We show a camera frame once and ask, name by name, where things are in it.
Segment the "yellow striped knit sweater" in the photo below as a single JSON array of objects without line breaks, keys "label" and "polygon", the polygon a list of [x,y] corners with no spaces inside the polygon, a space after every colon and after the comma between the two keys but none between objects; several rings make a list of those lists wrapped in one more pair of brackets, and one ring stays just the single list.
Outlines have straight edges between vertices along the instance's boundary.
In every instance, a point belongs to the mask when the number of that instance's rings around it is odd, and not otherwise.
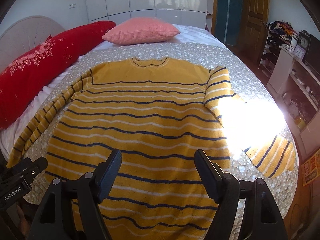
[{"label": "yellow striped knit sweater", "polygon": [[39,109],[14,144],[17,164],[61,120],[46,146],[47,178],[76,179],[93,171],[114,149],[123,162],[100,206],[114,239],[199,239],[217,205],[194,165],[204,150],[221,168],[245,153],[267,178],[291,171],[292,142],[275,122],[253,126],[249,107],[234,92],[229,71],[169,57],[99,64]]}]

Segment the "pile of clothes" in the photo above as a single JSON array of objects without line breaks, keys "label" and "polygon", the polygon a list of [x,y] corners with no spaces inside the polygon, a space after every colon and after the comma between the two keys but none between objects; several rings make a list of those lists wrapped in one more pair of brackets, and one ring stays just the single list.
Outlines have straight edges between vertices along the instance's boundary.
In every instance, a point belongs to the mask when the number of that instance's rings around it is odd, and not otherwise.
[{"label": "pile of clothes", "polygon": [[268,24],[268,28],[271,33],[281,36],[283,39],[291,40],[292,37],[297,38],[298,33],[293,29],[289,22],[274,21]]}]

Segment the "yellow red poster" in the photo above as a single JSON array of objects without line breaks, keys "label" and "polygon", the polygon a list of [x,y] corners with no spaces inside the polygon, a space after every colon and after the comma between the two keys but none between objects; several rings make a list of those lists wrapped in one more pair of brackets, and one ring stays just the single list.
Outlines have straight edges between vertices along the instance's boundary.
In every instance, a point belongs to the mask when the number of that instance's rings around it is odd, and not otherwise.
[{"label": "yellow red poster", "polygon": [[303,186],[311,184],[319,177],[319,150],[301,165]]}]

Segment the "red embroidered long pillow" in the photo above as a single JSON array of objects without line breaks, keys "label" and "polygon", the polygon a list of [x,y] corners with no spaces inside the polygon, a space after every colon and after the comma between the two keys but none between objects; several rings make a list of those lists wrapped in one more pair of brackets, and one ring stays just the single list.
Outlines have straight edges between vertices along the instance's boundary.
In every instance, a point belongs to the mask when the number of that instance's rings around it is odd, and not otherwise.
[{"label": "red embroidered long pillow", "polygon": [[1,129],[15,122],[44,86],[99,45],[115,26],[98,21],[69,29],[12,61],[1,73]]}]

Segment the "yellow jar on shelf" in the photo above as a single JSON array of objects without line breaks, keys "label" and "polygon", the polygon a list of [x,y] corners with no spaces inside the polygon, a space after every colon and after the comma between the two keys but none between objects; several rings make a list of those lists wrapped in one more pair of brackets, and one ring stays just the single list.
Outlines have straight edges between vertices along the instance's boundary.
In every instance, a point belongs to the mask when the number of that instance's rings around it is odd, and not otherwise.
[{"label": "yellow jar on shelf", "polygon": [[295,118],[295,124],[297,125],[300,131],[302,131],[306,127],[306,123],[301,116]]}]

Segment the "white bed headboard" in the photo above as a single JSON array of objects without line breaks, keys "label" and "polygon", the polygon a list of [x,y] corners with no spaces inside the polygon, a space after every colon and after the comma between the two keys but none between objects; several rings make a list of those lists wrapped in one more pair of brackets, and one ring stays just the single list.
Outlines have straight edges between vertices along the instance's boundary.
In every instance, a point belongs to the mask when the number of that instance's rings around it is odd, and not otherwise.
[{"label": "white bed headboard", "polygon": [[1,71],[19,56],[46,41],[49,36],[63,31],[65,28],[45,16],[30,16],[17,21],[1,35]]}]

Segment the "white shelving unit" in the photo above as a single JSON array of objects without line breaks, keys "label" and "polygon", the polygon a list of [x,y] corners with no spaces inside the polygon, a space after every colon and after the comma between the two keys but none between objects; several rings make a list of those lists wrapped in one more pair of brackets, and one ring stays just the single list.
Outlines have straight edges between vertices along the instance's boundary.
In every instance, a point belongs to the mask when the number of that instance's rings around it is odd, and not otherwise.
[{"label": "white shelving unit", "polygon": [[[259,69],[266,75],[266,87],[283,112],[303,160],[319,149],[319,75],[293,55],[298,37],[291,40],[271,33],[267,37]],[[295,118],[306,127],[300,131]]]}]

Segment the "black television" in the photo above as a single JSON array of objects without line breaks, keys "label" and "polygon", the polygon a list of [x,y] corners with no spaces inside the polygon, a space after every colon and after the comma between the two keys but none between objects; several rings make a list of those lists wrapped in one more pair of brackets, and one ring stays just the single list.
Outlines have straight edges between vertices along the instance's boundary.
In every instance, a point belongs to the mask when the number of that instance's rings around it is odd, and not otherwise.
[{"label": "black television", "polygon": [[310,35],[308,51],[304,57],[305,64],[310,66],[317,74],[320,72],[320,40]]}]

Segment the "purple square alarm clock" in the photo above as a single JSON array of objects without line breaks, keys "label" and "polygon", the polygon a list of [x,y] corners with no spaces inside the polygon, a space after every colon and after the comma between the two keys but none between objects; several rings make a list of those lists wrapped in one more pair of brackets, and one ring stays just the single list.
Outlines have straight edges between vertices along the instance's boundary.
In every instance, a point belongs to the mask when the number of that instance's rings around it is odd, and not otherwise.
[{"label": "purple square alarm clock", "polygon": [[294,57],[302,61],[304,59],[305,54],[306,54],[306,50],[304,48],[302,48],[299,45],[295,46],[295,49],[293,51]]}]

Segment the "dark ornate mantel clock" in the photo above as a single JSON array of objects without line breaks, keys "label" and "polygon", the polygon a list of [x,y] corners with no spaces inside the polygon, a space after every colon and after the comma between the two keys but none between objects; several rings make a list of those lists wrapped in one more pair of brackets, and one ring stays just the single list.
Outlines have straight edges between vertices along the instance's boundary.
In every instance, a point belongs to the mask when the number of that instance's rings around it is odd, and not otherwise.
[{"label": "dark ornate mantel clock", "polygon": [[310,42],[310,34],[306,30],[299,32],[298,45],[307,50]]}]

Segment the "pink square pillow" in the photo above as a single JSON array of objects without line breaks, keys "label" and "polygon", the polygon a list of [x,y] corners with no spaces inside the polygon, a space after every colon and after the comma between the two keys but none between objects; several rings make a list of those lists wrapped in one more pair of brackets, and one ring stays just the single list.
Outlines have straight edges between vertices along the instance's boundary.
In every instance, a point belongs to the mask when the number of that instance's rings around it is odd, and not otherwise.
[{"label": "pink square pillow", "polygon": [[116,45],[133,45],[167,41],[180,31],[155,17],[134,17],[109,30],[102,39]]}]

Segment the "brown wooden door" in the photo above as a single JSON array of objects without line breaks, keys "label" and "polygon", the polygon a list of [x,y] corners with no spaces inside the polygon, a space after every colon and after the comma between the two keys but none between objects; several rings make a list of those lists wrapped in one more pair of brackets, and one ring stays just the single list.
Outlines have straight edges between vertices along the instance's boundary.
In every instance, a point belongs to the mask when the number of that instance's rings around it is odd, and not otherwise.
[{"label": "brown wooden door", "polygon": [[265,46],[269,0],[243,0],[237,46],[253,62],[258,62]]}]

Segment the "white glossy wardrobe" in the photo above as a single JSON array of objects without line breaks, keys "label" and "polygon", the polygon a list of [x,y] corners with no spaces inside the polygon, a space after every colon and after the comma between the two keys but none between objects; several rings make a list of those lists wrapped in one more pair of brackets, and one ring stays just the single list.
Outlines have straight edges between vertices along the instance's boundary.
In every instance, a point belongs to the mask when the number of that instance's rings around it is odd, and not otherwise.
[{"label": "white glossy wardrobe", "polygon": [[209,0],[86,0],[90,22],[120,24],[133,17],[156,17],[165,22],[205,28]]}]

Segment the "wall power socket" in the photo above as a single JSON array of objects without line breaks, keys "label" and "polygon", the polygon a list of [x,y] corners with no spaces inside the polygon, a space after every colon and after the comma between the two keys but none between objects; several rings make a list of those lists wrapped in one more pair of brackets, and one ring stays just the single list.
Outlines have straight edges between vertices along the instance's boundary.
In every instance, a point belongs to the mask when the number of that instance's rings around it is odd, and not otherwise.
[{"label": "wall power socket", "polygon": [[69,9],[76,8],[76,4],[69,4],[69,5],[68,5],[68,8],[69,8]]}]

